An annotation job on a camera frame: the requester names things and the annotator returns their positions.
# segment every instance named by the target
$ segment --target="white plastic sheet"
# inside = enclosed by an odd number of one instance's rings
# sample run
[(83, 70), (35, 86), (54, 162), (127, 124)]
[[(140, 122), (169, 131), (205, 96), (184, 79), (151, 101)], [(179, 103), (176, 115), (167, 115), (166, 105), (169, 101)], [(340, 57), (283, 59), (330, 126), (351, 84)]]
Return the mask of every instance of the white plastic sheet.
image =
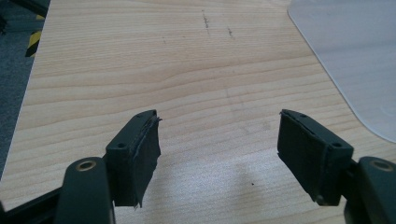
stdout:
[(359, 120), (396, 142), (396, 0), (293, 0), (289, 15)]

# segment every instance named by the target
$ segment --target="black mark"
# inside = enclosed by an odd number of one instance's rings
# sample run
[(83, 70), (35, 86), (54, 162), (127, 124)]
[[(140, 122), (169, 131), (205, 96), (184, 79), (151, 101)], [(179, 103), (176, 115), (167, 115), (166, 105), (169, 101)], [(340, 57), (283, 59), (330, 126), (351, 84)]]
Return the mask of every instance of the black mark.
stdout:
[(205, 16), (205, 11), (203, 9), (202, 9), (202, 16), (204, 17), (205, 28), (206, 28), (207, 34), (210, 35), (210, 33), (209, 33), (209, 20)]
[(230, 27), (227, 26), (228, 35), (233, 39), (233, 31), (231, 31)]

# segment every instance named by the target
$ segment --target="screw hole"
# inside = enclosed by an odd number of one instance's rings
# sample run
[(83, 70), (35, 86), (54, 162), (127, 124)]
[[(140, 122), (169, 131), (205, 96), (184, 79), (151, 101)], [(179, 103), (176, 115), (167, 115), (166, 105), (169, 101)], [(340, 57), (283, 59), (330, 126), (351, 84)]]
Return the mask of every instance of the screw hole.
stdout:
[(91, 170), (96, 165), (95, 161), (82, 161), (76, 169), (80, 172)]
[(332, 143), (332, 145), (333, 145), (334, 147), (341, 147), (341, 146), (342, 146), (342, 145), (339, 144), (339, 143)]
[(375, 168), (385, 171), (385, 172), (392, 172), (393, 167), (384, 161), (371, 161), (370, 164)]
[(117, 147), (123, 148), (123, 147), (126, 147), (126, 146), (125, 146), (125, 144), (123, 144), (123, 143), (119, 143), (119, 144), (117, 145)]

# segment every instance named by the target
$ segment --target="yellow and black striped object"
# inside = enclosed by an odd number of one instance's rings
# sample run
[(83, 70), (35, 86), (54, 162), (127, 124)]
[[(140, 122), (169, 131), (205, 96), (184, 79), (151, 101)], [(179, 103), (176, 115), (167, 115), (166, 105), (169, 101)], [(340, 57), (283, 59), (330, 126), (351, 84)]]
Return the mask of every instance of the yellow and black striped object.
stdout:
[[(37, 15), (37, 20), (44, 20), (44, 17)], [(35, 52), (38, 48), (38, 43), (40, 42), (41, 31), (32, 32), (29, 39), (29, 46), (27, 47), (25, 57), (35, 57)]]

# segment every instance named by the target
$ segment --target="light wood grain surface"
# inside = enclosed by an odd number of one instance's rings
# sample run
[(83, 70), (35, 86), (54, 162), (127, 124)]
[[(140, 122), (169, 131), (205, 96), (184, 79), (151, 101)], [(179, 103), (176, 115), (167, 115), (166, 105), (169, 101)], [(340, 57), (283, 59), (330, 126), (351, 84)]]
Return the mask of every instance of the light wood grain surface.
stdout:
[(365, 129), (290, 20), (290, 1), (52, 0), (0, 182), (11, 209), (103, 156), (155, 108), (162, 155), (143, 208), (118, 223), (343, 223), (276, 155), (279, 111), (303, 112), (396, 162)]

